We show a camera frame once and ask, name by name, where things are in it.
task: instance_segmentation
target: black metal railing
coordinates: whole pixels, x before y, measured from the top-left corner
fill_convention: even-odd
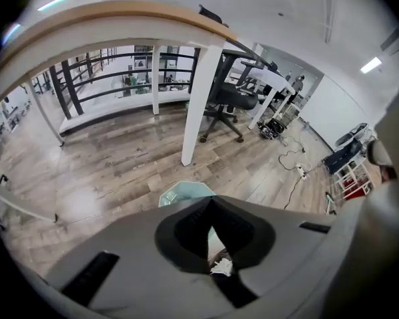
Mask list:
[[[102,51],[100,50],[100,54],[96,56],[90,57],[88,53],[86,53],[86,58],[83,59],[82,61],[76,62],[74,64],[69,65],[67,60],[64,60],[61,62],[62,64],[62,70],[56,71],[55,67],[52,66],[50,67],[50,72],[51,72],[51,77],[52,77],[52,83],[55,88],[55,92],[57,94],[59,103],[61,105],[61,108],[63,109],[63,112],[66,116],[67,119],[71,119],[71,115],[68,109],[68,104],[70,102],[73,103],[77,113],[79,115],[83,114],[82,106],[80,103],[86,102],[87,100],[91,100],[94,98],[98,98],[101,96],[106,96],[107,94],[113,94],[116,92],[120,91],[130,91],[133,89],[142,89],[142,88],[151,88],[151,84],[148,81],[148,73],[152,72],[152,68],[148,68],[148,58],[152,58],[152,52],[133,52],[133,53],[116,53],[116,48],[111,48],[111,49],[106,49],[106,56],[102,55]],[[146,67],[145,68],[139,68],[136,70],[127,70],[127,71],[120,71],[120,72],[113,72],[110,74],[105,74],[102,76],[97,76],[95,77],[95,73],[93,72],[93,68],[95,66],[100,65],[100,69],[103,71],[103,65],[104,62],[107,61],[109,62],[110,60],[115,60],[116,58],[122,58],[125,56],[140,56],[142,59],[145,59],[146,61]],[[186,69],[180,69],[180,68],[168,68],[168,60],[175,60],[178,57],[183,57],[183,58],[190,58],[193,60],[192,62],[192,69],[191,70],[186,70]],[[194,78],[194,70],[196,67],[196,56],[188,56],[185,54],[178,54],[178,53],[160,53],[160,59],[164,59],[165,62],[165,68],[159,68],[160,72],[164,72],[164,82],[159,83],[158,86],[183,86],[186,85],[189,88],[189,92],[192,88],[192,82]],[[80,68],[81,66],[86,66],[86,69],[83,71],[80,71],[76,76],[72,77],[70,71],[76,68]],[[88,78],[83,80],[83,74],[88,73]],[[112,78],[114,76],[123,76],[125,74],[134,74],[134,73],[143,73],[145,72],[147,74],[146,76],[146,83],[145,84],[139,84],[139,85],[134,85],[134,86],[124,86],[122,88],[116,88],[112,90],[107,90],[100,92],[98,94],[94,94],[92,96],[87,96],[81,99],[78,99],[77,92],[79,92],[84,85],[88,83],[93,83],[97,80],[102,80],[106,78]],[[187,72],[190,73],[190,80],[189,82],[165,82],[166,80],[166,73],[167,72]],[[59,79],[57,77],[58,74],[63,73],[63,76],[65,78],[65,84],[62,84],[59,82]],[[66,102],[64,96],[63,96],[63,91],[68,90],[69,94],[69,100]]]

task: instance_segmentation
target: fluorescent light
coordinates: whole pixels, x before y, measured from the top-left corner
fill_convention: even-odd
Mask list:
[[[368,64],[366,64],[364,67],[362,67],[360,70],[362,73],[368,73],[370,72],[373,68],[376,68],[378,65],[381,65],[382,61],[375,57],[372,59]]]
[[[57,3],[61,3],[62,1],[65,0],[53,0],[51,3],[47,3],[44,6],[41,6],[39,9],[37,9],[38,11],[44,11],[45,9],[52,7],[53,5],[56,5]]]
[[[19,28],[21,27],[21,24],[14,24],[5,34],[3,40],[1,41],[1,44],[4,45],[9,39],[9,37]]]

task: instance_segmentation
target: black office chair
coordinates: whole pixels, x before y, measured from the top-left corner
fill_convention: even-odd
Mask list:
[[[208,135],[211,133],[211,131],[213,131],[218,121],[222,121],[226,126],[228,126],[239,136],[237,138],[237,141],[239,143],[242,143],[244,141],[244,139],[242,138],[242,133],[229,120],[230,118],[233,118],[233,123],[237,123],[236,115],[223,112],[223,109],[226,105],[230,108],[238,108],[242,110],[254,109],[258,101],[258,96],[252,90],[241,87],[245,85],[245,79],[247,78],[249,71],[253,67],[263,67],[250,62],[241,62],[245,65],[245,70],[239,77],[237,84],[235,85],[227,83],[225,82],[225,79],[229,71],[231,70],[233,63],[238,58],[253,59],[250,54],[247,54],[245,52],[233,50],[222,51],[215,74],[215,80],[211,87],[211,92],[208,98],[208,107],[207,110],[204,112],[204,116],[213,117],[214,119],[207,129],[207,132],[199,139],[201,143],[205,143],[207,141]],[[211,106],[211,104],[217,104],[218,109],[215,110],[215,107],[217,107],[217,105],[213,107]]]

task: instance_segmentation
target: ceiling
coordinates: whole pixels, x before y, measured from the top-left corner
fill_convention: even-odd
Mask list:
[[[66,8],[100,0],[68,0],[47,13],[37,11],[49,1],[52,0],[32,0],[20,20],[22,26],[29,27]],[[397,92],[399,53],[388,57],[380,44],[398,22],[381,0],[150,1],[196,11],[202,4],[241,38],[279,49],[328,75],[368,107],[368,113],[387,105]],[[360,68],[375,56],[383,58],[383,65],[366,75],[360,73]]]

